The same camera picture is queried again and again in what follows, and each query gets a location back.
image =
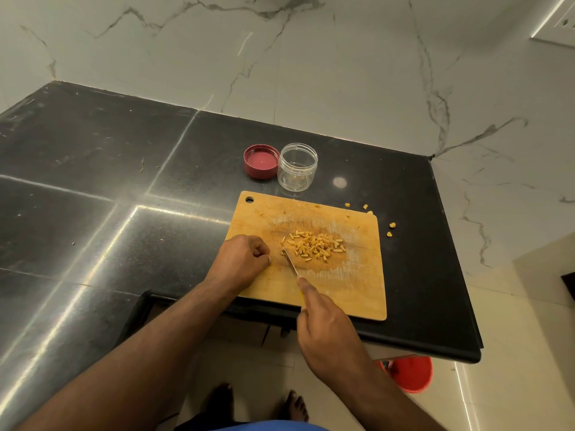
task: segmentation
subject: forearm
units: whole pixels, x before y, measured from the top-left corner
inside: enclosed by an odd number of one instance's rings
[[[360,374],[329,385],[367,431],[443,430],[371,363]]]
[[[83,372],[18,430],[153,429],[191,355],[234,296],[200,283]]]

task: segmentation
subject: knife blade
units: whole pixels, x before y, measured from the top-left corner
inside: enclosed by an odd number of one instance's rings
[[[286,260],[287,260],[287,265],[288,265],[289,268],[291,269],[291,273],[293,274],[294,277],[297,278],[297,277],[298,277],[298,273],[297,273],[296,267],[293,266],[293,262],[292,262],[291,259],[289,258],[288,252],[283,249],[283,250],[281,251],[281,254],[286,258]]]

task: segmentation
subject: chopped food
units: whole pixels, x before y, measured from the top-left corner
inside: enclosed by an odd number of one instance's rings
[[[306,262],[313,260],[314,257],[316,259],[323,257],[324,261],[327,262],[332,253],[346,253],[346,248],[341,244],[343,239],[334,239],[327,233],[315,235],[312,231],[296,230],[290,233],[289,237],[291,239],[284,237],[280,244],[283,246],[285,242],[294,246],[295,255],[303,257]]]

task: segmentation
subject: foot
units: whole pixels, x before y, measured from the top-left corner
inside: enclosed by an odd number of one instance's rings
[[[234,421],[234,389],[228,383],[217,386],[206,405],[206,414],[218,422],[229,423]]]
[[[305,406],[304,399],[301,396],[298,397],[295,390],[290,390],[278,419],[284,421],[309,422],[308,410]]]

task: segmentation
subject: hand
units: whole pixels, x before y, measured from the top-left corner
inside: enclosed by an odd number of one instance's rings
[[[370,378],[376,367],[348,316],[305,278],[297,283],[306,307],[297,318],[297,340],[315,376],[336,393]]]
[[[205,282],[217,283],[238,296],[270,264],[269,253],[260,237],[238,234],[220,247]]]

